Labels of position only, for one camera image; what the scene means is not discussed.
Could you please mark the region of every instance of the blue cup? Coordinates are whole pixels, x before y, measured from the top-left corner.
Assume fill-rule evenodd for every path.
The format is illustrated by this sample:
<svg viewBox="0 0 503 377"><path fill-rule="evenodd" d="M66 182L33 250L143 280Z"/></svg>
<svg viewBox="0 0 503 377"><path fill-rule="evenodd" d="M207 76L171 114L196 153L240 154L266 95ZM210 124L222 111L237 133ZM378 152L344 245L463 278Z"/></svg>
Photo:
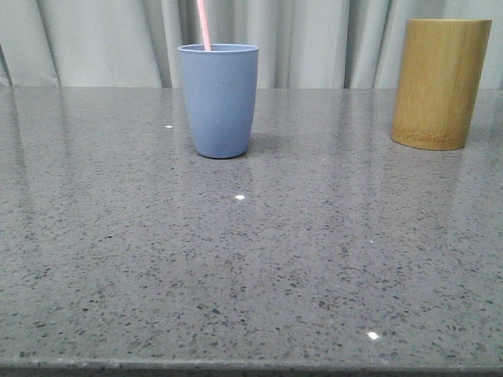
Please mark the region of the blue cup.
<svg viewBox="0 0 503 377"><path fill-rule="evenodd" d="M213 159L248 149L257 91L259 48L248 45L178 47L185 109L196 150Z"/></svg>

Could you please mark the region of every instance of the wooden cup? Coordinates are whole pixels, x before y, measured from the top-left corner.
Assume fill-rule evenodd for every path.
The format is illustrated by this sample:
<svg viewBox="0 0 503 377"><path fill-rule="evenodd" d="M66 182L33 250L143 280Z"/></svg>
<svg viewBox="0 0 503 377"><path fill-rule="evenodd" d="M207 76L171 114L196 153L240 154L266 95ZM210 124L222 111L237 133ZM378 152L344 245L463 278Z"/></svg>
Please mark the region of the wooden cup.
<svg viewBox="0 0 503 377"><path fill-rule="evenodd" d="M431 150L463 148L491 20L407 20L391 139Z"/></svg>

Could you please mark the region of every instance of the pink straw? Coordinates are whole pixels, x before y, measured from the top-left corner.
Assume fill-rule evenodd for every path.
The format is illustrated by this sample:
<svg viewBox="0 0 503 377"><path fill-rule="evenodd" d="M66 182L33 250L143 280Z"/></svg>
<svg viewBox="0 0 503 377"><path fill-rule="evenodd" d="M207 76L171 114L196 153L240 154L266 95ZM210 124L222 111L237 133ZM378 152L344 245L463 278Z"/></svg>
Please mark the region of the pink straw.
<svg viewBox="0 0 503 377"><path fill-rule="evenodd" d="M203 31L204 50L211 51L210 31L207 27L206 9L204 8L204 0L197 0L197 11L199 12L199 21L201 30Z"/></svg>

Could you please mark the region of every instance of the cylindrical container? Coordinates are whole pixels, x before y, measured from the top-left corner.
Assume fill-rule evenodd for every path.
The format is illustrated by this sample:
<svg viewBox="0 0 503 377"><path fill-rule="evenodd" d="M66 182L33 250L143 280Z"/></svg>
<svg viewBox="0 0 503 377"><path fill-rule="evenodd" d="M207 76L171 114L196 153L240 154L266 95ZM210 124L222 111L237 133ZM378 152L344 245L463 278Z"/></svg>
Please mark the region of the cylindrical container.
<svg viewBox="0 0 503 377"><path fill-rule="evenodd" d="M249 45L178 47L185 109L196 150L226 159L248 149L259 48Z"/></svg>
<svg viewBox="0 0 503 377"><path fill-rule="evenodd" d="M407 20L391 138L431 150L463 148L491 20Z"/></svg>

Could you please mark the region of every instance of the curtain fold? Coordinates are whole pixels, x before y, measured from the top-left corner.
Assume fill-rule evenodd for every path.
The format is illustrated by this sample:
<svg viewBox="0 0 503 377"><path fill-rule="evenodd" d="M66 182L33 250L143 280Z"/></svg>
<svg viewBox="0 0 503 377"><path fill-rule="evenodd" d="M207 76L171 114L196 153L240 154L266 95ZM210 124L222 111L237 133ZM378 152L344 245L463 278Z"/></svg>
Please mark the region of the curtain fold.
<svg viewBox="0 0 503 377"><path fill-rule="evenodd" d="M260 47L260 88L395 88L408 18L484 18L480 82L503 88L500 0L206 0L213 43ZM0 86L180 87L196 0L0 0Z"/></svg>

